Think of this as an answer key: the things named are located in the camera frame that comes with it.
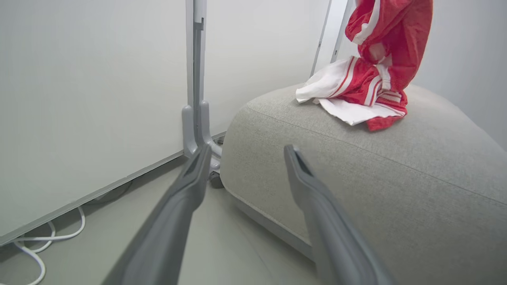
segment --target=white cloth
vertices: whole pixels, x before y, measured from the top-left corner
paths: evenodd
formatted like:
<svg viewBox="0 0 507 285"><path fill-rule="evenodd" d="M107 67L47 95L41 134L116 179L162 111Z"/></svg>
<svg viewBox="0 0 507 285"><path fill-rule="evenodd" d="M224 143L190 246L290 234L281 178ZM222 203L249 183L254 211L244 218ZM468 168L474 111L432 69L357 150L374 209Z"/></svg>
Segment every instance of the white cloth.
<svg viewBox="0 0 507 285"><path fill-rule="evenodd" d="M351 126L375 117L387 118L405 115L404 112L380 103L375 103L373 106L365 106L349 103L342 99L326 98L316 98L313 102L315 104L320 103L324 110L326 110L329 114L341 119Z"/></svg>
<svg viewBox="0 0 507 285"><path fill-rule="evenodd" d="M296 90L296 99L299 103L312 98L327 98L331 96L347 78L349 59L337 60L317 71L305 86Z"/></svg>

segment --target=caster wheel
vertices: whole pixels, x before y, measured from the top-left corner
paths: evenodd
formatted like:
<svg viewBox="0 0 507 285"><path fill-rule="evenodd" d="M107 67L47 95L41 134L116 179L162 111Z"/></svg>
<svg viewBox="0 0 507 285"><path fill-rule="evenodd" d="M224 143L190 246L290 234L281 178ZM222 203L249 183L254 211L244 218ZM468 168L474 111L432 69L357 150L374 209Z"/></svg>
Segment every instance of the caster wheel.
<svg viewBox="0 0 507 285"><path fill-rule="evenodd" d="M224 187L224 184L222 184L222 179L220 179L220 173L217 173L215 171L212 171L209 174L209 183L211 184L211 187L215 189L220 189Z"/></svg>
<svg viewBox="0 0 507 285"><path fill-rule="evenodd" d="M219 146L223 145L224 144L224 138L225 138L225 136L221 136L219 138L216 138L215 139L215 144L217 144Z"/></svg>

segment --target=metal stand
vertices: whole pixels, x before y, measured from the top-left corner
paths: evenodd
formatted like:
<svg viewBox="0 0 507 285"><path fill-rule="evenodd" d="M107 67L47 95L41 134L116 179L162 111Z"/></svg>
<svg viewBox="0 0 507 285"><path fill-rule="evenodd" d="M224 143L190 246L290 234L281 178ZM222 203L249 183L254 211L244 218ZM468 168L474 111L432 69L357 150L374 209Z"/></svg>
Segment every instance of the metal stand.
<svg viewBox="0 0 507 285"><path fill-rule="evenodd" d="M206 0L187 0L187 86L188 105L183 107L184 154L191 157L197 147L207 144L213 158L209 170L213 186L220 186L222 148L209 131L209 103L204 100L204 49L206 42Z"/></svg>
<svg viewBox="0 0 507 285"><path fill-rule="evenodd" d="M315 52L315 59L313 60L313 66L312 66L312 71L310 72L310 77L312 77L313 74L315 73L315 67L317 66L318 54L320 52L320 46L322 45L322 39L324 38L325 26L328 23L329 10L331 9L332 2L333 2L333 0L329 0L328 11L325 13L324 25L322 26L322 32L320 32L320 38L318 40L317 51Z"/></svg>
<svg viewBox="0 0 507 285"><path fill-rule="evenodd" d="M340 26L340 32L338 33L338 37L336 38L336 44L335 44L335 51L333 52L333 55L331 56L331 63L336 61L336 58L338 57L338 50L340 49L340 46L342 45L342 39L345 36L345 27L347 26L348 20L349 20L349 12L352 9L353 0L347 0L347 6L345 6L345 12L343 14L342 18L342 25Z"/></svg>

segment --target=white stripe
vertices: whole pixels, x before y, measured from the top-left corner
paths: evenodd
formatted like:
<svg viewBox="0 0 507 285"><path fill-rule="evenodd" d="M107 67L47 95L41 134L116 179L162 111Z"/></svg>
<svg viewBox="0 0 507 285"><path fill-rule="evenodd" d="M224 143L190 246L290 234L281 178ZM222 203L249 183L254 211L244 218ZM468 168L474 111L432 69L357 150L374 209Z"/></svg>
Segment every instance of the white stripe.
<svg viewBox="0 0 507 285"><path fill-rule="evenodd" d="M387 95L391 95L391 96L394 96L394 97L398 97L398 98L401 98L402 95L399 94L398 92L395 92L395 91L387 91L387 90L384 90L383 92L381 92L382 94L387 94Z"/></svg>
<svg viewBox="0 0 507 285"><path fill-rule="evenodd" d="M373 96L373 93L375 90L373 90L375 88L375 84L377 84L379 81L380 81L380 76L375 76L375 78L372 79L372 81L370 82L370 85L368 86L368 93L366 94L366 99L365 99L365 102L363 103L363 105L365 106L369 106L370 105L370 101L372 100L372 96Z"/></svg>
<svg viewBox="0 0 507 285"><path fill-rule="evenodd" d="M373 4L372 14L370 16L370 19L368 20L368 23L364 23L361 25L361 31L355 35L354 39L352 40L353 43L358 45L363 44L366 38L373 33L373 29L375 28L377 22L379 21L379 15L380 15L380 0L375 0L375 4Z"/></svg>
<svg viewBox="0 0 507 285"><path fill-rule="evenodd" d="M350 85L350 82L352 82L352 77L354 77L354 68L355 68L356 63L357 63L357 57L352 56L352 64L350 65L347 79L345 79L345 82L343 83L342 87L340 89L338 89L338 91L336 93L334 93L333 96L338 96L338 95L342 94L343 92L345 92L345 90L347 90L347 88Z"/></svg>
<svg viewBox="0 0 507 285"><path fill-rule="evenodd" d="M382 63L379 63L375 66L379 72L380 77L382 78L382 88L385 90L391 89L391 75L387 70L387 67Z"/></svg>
<svg viewBox="0 0 507 285"><path fill-rule="evenodd" d="M373 104L375 104L375 102L377 101L377 94L379 92L379 89L382 89L382 82L379 82L379 84L377 84L377 87L375 88L375 90L373 90L373 100L372 100L372 103L370 104L370 106L373 106Z"/></svg>
<svg viewBox="0 0 507 285"><path fill-rule="evenodd" d="M405 113L405 112L400 111L400 110L396 110L395 108L393 108L393 107L389 107L388 105L385 105L385 104L382 104L382 103L375 103L375 105L382 106L382 107L384 107L384 108L388 108L389 110L393 110L393 111L395 111L396 113L399 113L399 114L400 114L400 116L404 116L404 115L406 115L406 113Z"/></svg>
<svg viewBox="0 0 507 285"><path fill-rule="evenodd" d="M394 102L401 102L401 98L400 97L396 97L396 96L392 96L392 95L389 95L389 94L382 94L379 96L380 98L384 98L386 100L390 100L390 101L394 101Z"/></svg>

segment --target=whiteboard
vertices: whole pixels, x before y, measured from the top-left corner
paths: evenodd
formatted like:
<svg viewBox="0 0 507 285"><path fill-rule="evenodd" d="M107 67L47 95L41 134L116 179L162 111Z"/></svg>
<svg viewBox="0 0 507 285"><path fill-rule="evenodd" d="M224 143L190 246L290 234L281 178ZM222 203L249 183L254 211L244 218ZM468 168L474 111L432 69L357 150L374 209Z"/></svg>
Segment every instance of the whiteboard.
<svg viewBox="0 0 507 285"><path fill-rule="evenodd" d="M0 3L0 244L183 149L185 17L185 0Z"/></svg>
<svg viewBox="0 0 507 285"><path fill-rule="evenodd" d="M308 80L329 0L208 0L204 99L227 130L248 101Z"/></svg>

